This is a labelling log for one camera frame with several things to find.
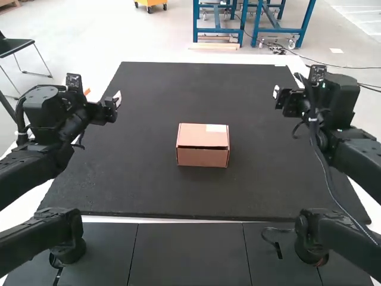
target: wooden plank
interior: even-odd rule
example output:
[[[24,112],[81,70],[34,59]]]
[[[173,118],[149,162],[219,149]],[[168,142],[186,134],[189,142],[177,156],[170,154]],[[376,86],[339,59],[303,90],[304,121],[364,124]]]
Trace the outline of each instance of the wooden plank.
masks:
[[[16,6],[20,6],[18,0],[0,0],[0,7],[8,4],[15,3]]]
[[[0,0],[0,15],[20,7],[18,0]]]
[[[228,36],[198,36],[199,40],[221,40],[221,41],[228,41],[230,40],[230,37]]]
[[[200,45],[202,43],[193,43],[189,49],[194,49],[198,51],[236,51],[237,47],[235,46],[221,46],[221,45]]]
[[[232,46],[236,49],[240,48],[240,45],[238,43],[197,43],[202,46]]]

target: black pole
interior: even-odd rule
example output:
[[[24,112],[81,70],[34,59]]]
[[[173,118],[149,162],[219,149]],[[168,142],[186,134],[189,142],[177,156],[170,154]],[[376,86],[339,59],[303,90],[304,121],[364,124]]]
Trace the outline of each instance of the black pole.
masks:
[[[0,91],[0,102],[4,106],[5,110],[12,117],[13,121],[15,121],[15,123],[17,124],[15,111],[13,110],[11,104],[8,102],[8,100],[5,98],[4,94],[1,91]]]

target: caster wheel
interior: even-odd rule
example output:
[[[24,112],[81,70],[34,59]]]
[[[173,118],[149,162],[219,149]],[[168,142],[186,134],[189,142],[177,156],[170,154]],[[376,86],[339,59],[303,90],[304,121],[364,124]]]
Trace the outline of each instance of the caster wheel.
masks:
[[[295,49],[295,41],[294,40],[288,41],[288,48],[289,49]]]
[[[259,48],[259,49],[262,49],[262,48],[263,48],[263,43],[264,43],[264,39],[262,39],[262,40],[260,41],[260,44],[258,45],[258,48]]]

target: cardboard box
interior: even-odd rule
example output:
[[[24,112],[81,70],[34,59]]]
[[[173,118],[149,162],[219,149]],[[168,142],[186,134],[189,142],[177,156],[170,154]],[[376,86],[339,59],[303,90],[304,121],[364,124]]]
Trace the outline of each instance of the cardboard box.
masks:
[[[228,125],[179,124],[177,165],[226,168],[229,154]]]

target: concrete floor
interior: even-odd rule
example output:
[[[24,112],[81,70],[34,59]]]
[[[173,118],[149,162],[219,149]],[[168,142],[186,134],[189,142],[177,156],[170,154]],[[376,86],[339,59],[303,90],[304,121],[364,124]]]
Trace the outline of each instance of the concrete floor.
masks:
[[[327,0],[349,21],[381,43],[380,0]]]
[[[282,26],[300,26],[307,4],[306,0],[288,1]],[[246,25],[250,34],[253,21],[249,18]],[[261,22],[268,24],[264,17]],[[200,21],[199,25],[212,23],[210,15],[209,21]],[[239,20],[222,22],[224,24],[238,26]],[[149,15],[144,7],[136,9],[133,1],[127,0],[114,0],[106,5],[92,0],[35,0],[0,15],[0,30],[9,38],[35,39],[54,75],[52,80],[21,74],[13,57],[1,60],[3,68],[22,92],[38,83],[61,83],[66,72],[91,71],[83,73],[83,78],[91,77],[92,82],[96,82],[106,72],[113,73],[121,61],[153,55],[176,58],[187,51],[192,42],[192,1],[169,0],[168,11],[155,7],[154,13]],[[243,48],[236,53],[270,53],[268,49],[251,48],[249,41],[245,36]],[[330,48],[340,48],[344,53],[332,54]],[[317,1],[303,47],[295,51],[336,65],[381,66],[380,49],[380,43],[327,2]],[[32,47],[20,51],[18,58],[27,70],[45,71]],[[381,85],[381,70],[329,70],[349,74],[359,82]],[[4,94],[16,95],[3,74],[0,74],[0,87]],[[363,90],[356,105],[354,124],[381,137],[380,106],[381,94]],[[15,139],[14,131],[15,124],[0,107],[0,154]]]

